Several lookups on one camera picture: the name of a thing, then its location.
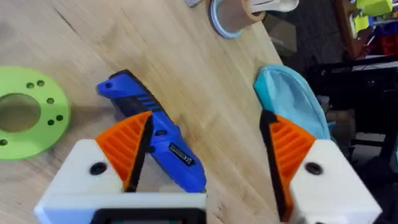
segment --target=green 3d printed part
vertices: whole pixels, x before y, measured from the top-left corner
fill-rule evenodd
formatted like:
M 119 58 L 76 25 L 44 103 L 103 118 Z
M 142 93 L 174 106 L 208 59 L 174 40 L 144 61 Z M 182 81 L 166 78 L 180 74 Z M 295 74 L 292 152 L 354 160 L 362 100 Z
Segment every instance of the green 3d printed part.
M 32 97 L 40 118 L 24 131 L 0 129 L 0 159 L 24 159 L 55 144 L 70 120 L 70 107 L 61 88 L 48 76 L 29 68 L 0 67 L 0 98 L 13 94 Z

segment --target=hole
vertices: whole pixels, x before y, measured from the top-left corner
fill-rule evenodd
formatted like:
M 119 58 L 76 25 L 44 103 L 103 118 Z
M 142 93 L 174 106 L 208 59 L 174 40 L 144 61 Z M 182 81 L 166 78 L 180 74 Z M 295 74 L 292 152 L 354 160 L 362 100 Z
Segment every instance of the hole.
M 315 163 L 315 162 L 309 162 L 309 163 L 307 163 L 307 164 L 305 165 L 305 169 L 306 169 L 309 173 L 311 173 L 311 174 L 313 174 L 313 175 L 321 175 L 321 174 L 323 173 L 322 167 L 321 167 L 319 164 Z
M 40 105 L 31 96 L 18 93 L 0 98 L 0 129 L 3 131 L 25 131 L 39 121 L 40 114 Z
M 111 87 L 112 87 L 112 83 L 107 83 L 107 84 L 105 84 L 105 87 L 106 87 L 106 88 L 111 88 Z
M 53 104 L 54 103 L 54 99 L 53 98 L 48 98 L 47 99 L 47 103 L 48 104 Z
M 91 175 L 100 175 L 106 171 L 106 163 L 104 162 L 96 162 L 94 165 L 90 167 Z
M 57 115 L 57 121 L 62 121 L 63 120 L 63 116 L 62 115 Z
M 8 144 L 7 140 L 2 139 L 0 140 L 0 146 L 6 146 Z
M 26 88 L 33 88 L 35 85 L 33 83 L 26 83 Z
M 44 81 L 43 81 L 43 80 L 37 81 L 37 85 L 38 85 L 38 86 L 44 86 Z

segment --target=wooden table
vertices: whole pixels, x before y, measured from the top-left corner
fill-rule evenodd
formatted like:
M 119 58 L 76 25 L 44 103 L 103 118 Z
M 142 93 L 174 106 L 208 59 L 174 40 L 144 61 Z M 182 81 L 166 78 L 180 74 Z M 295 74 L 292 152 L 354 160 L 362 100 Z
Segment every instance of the wooden table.
M 368 42 L 369 36 L 372 33 L 372 29 L 369 27 L 365 30 L 358 32 L 359 38 L 354 38 L 351 34 L 349 16 L 356 9 L 355 4 L 349 3 L 348 0 L 334 0 L 337 23 L 340 28 L 341 38 L 346 44 L 346 50 L 349 58 L 355 60 L 363 57 L 364 45 Z
M 190 9 L 183 0 L 8 0 L 0 2 L 0 43 L 1 65 L 50 75 L 72 106 L 70 127 L 51 150 L 0 162 L 0 223 L 37 223 L 32 210 L 72 146 L 115 123 L 95 86 L 125 68 L 201 159 L 209 223 L 279 222 L 252 84 L 259 67 L 281 62 L 261 23 L 225 40 L 205 2 Z M 141 190 L 172 183 L 153 160 L 145 166 Z

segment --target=light blue pouch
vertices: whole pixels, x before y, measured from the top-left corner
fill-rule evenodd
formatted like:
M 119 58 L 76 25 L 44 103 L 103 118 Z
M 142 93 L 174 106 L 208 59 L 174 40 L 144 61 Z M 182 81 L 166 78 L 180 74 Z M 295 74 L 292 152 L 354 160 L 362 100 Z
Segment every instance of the light blue pouch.
M 307 81 L 283 65 L 264 66 L 254 84 L 262 107 L 299 125 L 317 139 L 330 139 L 325 114 Z

